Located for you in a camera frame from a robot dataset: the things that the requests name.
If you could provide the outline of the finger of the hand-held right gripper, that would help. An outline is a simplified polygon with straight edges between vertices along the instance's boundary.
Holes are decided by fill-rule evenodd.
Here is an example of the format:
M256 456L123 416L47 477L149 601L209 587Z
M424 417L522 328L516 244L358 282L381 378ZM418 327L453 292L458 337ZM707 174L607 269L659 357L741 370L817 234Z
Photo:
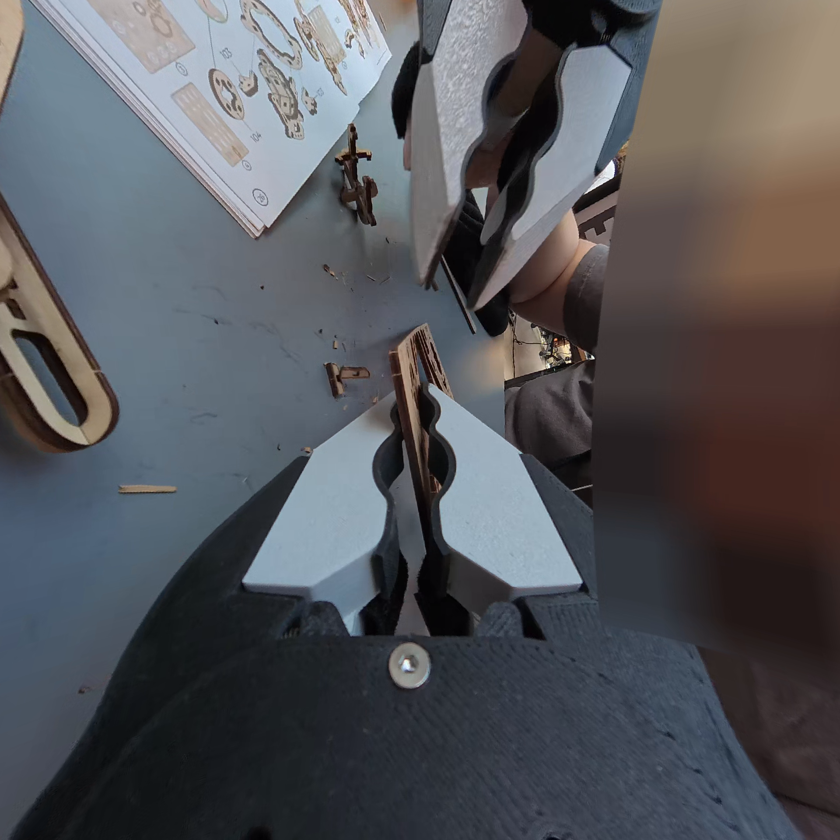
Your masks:
M630 74L630 65L608 45L570 47L563 54L548 96L556 120L499 188L482 232L469 308L483 308L498 294L593 184Z
M411 110L410 218L426 285L465 200L469 159L487 135L487 93L529 23L522 2L418 2L419 69Z

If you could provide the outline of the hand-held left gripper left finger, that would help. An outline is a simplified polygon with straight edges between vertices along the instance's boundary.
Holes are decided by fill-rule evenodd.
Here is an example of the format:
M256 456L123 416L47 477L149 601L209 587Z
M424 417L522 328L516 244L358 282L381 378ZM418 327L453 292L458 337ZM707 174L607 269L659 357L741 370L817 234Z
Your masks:
M247 591L332 604L352 636L387 606L401 551L392 486L403 473L396 394L382 398L305 459L242 580Z

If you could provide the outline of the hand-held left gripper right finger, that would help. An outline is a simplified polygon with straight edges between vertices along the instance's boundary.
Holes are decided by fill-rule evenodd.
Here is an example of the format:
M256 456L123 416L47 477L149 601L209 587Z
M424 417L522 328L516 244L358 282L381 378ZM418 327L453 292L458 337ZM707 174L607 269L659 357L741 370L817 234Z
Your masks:
M560 529L578 498L534 458L427 385L427 628L471 634L488 609L576 593L584 579Z

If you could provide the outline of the person's right forearm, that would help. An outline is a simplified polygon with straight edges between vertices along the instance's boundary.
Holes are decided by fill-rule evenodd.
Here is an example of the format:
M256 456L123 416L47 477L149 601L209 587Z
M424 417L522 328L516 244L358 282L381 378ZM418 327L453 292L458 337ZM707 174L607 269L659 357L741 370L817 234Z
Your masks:
M572 276L593 243L580 237L572 211L507 286L509 309L552 333L565 334L564 302Z

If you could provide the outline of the assembled wooden mechanical model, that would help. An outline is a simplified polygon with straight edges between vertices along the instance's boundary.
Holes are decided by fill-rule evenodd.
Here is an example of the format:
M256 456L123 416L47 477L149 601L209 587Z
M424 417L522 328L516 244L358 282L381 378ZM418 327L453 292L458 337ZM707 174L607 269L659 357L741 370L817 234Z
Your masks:
M22 351L33 344L76 415L65 419ZM1 402L21 437L68 454L108 437L119 402L5 199L1 200Z

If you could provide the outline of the black-white marker board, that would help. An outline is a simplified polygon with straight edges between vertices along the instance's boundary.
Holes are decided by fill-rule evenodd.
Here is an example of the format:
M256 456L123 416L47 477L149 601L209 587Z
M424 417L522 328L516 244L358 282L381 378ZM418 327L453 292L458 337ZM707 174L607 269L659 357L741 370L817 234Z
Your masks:
M614 158L573 207L580 238L596 245L611 244L623 163Z

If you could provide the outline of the small assembled wooden part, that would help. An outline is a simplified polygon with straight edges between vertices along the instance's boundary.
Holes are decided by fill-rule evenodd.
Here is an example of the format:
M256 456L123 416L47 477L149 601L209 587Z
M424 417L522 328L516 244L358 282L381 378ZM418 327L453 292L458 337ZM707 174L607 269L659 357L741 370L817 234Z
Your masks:
M371 161L373 155L370 150L358 146L358 130L353 122L349 123L346 135L346 147L334 157L343 178L339 199L343 205L353 206L363 225L374 227L377 222L373 200L378 196L378 186L369 175L359 175L359 163Z

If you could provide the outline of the open instruction booklet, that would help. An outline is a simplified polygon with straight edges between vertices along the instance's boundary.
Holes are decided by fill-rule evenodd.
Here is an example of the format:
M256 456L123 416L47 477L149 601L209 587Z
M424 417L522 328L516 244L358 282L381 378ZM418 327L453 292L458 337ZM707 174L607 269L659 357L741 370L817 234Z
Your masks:
M391 58L364 1L34 5L253 238Z

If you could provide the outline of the small wooden bracket piece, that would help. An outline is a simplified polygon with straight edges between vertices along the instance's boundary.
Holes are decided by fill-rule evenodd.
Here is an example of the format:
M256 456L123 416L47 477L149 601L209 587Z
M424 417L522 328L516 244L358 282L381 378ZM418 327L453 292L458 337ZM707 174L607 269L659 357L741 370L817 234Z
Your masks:
M334 399L339 400L345 394L346 382L367 380L371 372L364 366L343 365L327 362L323 365L327 372L329 386Z

